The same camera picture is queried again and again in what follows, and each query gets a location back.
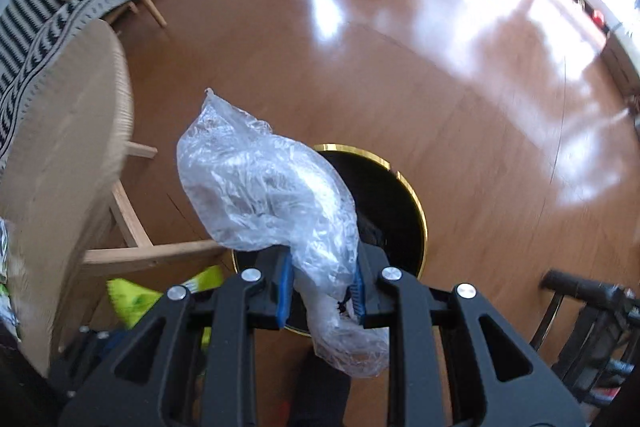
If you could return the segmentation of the wooden oval table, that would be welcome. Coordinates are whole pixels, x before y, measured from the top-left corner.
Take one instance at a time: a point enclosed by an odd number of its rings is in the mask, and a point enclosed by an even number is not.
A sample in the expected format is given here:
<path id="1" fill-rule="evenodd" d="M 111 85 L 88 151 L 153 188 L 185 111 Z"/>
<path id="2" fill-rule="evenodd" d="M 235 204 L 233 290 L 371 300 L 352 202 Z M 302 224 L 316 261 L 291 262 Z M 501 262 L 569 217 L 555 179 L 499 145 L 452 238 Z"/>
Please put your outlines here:
<path id="1" fill-rule="evenodd" d="M 136 153 L 133 127 L 124 50 L 109 24 L 92 20 L 44 75 L 1 178 L 18 350 L 40 375 L 81 322 L 83 280 L 226 252 L 211 239 L 155 245 L 146 236 L 120 183 Z"/>

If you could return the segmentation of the black gold trash bin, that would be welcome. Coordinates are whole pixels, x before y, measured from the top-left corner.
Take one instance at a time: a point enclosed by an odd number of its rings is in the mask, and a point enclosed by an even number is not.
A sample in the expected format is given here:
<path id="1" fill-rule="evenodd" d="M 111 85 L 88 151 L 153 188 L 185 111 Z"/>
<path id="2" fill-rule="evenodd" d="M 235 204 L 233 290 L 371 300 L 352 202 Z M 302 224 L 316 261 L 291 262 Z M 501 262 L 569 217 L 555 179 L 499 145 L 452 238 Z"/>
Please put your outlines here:
<path id="1" fill-rule="evenodd" d="M 320 144 L 314 150 L 340 175 L 355 202 L 359 252 L 368 260 L 340 307 L 372 332 L 393 311 L 393 301 L 375 287 L 382 270 L 393 267 L 414 277 L 421 275 L 427 250 L 424 211 L 406 178 L 382 157 L 343 144 Z M 293 286 L 290 248 L 276 244 L 259 251 L 235 251 L 232 258 L 236 272 L 262 272 L 258 286 L 246 294 L 248 329 L 291 329 L 308 335 L 307 310 Z"/>

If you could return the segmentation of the clear plastic bag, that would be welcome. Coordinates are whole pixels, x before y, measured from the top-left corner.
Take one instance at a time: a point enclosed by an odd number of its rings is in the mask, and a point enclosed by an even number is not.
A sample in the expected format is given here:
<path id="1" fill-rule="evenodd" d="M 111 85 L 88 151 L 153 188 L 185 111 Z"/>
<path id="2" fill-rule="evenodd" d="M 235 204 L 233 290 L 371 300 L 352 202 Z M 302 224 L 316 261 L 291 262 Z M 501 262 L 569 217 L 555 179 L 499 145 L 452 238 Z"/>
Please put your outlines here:
<path id="1" fill-rule="evenodd" d="M 364 329 L 353 303 L 338 309 L 356 281 L 360 237 L 352 193 L 329 161 L 212 90 L 176 156 L 183 191 L 216 243 L 288 248 L 318 357 L 350 377 L 385 371 L 388 330 Z"/>

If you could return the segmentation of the black stool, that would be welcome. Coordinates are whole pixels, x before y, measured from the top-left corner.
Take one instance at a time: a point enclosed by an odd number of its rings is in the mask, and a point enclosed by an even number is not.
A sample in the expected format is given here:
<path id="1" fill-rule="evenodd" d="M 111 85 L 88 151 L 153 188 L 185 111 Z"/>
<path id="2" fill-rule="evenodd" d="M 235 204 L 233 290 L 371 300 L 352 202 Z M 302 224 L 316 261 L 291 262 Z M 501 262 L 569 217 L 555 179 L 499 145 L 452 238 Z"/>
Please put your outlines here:
<path id="1" fill-rule="evenodd" d="M 552 371 L 580 403 L 608 407 L 639 366 L 639 297 L 628 287 L 550 270 L 539 287 L 552 292 L 530 345 L 539 350 L 562 303 L 580 303 L 577 319 Z"/>

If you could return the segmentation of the green snack wrapper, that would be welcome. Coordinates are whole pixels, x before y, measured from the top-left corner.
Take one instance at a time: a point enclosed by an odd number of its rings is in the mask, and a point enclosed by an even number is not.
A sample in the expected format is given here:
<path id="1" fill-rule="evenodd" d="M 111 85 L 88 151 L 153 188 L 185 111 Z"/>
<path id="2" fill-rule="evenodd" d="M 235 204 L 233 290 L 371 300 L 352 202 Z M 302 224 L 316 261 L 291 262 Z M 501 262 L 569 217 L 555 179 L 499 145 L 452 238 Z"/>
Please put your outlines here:
<path id="1" fill-rule="evenodd" d="M 182 283 L 191 294 L 200 291 L 210 291 L 224 283 L 224 272 L 219 265 L 212 265 L 204 271 L 194 275 L 190 280 Z M 106 283 L 108 299 L 122 326 L 111 332 L 112 343 L 122 340 L 126 332 L 130 331 L 151 310 L 162 294 L 145 288 L 125 279 L 109 280 Z"/>

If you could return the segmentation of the black white striped sofa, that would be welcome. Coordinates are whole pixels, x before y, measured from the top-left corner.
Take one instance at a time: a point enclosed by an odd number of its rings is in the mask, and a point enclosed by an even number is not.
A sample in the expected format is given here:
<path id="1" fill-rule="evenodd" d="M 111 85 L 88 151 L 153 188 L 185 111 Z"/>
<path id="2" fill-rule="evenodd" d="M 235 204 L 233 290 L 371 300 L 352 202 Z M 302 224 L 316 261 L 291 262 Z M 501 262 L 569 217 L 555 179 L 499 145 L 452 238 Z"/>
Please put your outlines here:
<path id="1" fill-rule="evenodd" d="M 6 157 L 43 76 L 92 20 L 128 9 L 136 0 L 10 0 L 1 12 L 1 156 Z M 151 0 L 139 0 L 160 27 Z"/>

